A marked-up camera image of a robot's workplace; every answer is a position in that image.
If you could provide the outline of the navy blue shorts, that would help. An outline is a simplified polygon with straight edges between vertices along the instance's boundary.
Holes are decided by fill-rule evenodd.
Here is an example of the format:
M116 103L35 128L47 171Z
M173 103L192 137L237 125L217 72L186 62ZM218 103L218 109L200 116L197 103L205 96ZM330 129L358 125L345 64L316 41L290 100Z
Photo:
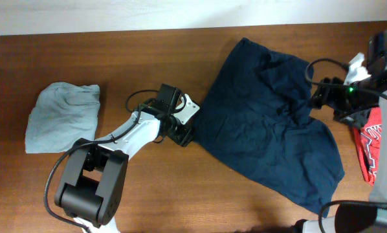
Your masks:
M305 60L243 38L193 126L196 143L223 164L322 214L345 173L333 134L310 115L312 75Z

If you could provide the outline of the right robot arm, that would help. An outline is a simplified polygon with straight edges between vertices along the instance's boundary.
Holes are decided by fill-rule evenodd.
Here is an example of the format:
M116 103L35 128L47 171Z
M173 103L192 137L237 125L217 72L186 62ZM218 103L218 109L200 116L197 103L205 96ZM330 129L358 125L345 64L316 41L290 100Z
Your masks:
M334 109L334 120L355 124L351 116L380 107L382 142L376 180L368 201L338 200L322 206L318 218L295 224L300 232L387 232L387 29L372 36L368 53L350 62L337 62L344 80L324 78L316 82L313 107Z

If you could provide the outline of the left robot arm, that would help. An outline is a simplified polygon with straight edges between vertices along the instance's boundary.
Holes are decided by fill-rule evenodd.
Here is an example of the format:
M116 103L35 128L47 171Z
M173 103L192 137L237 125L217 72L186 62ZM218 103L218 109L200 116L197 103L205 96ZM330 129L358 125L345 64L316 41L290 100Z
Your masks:
M124 189L129 160L146 144L169 138L186 147L194 138L191 119L200 110L188 94L163 84L156 97L140 103L130 118L110 134L78 139L55 163L54 174L66 161L54 203L66 216L54 213L44 197L46 211L83 232L118 232L115 213Z

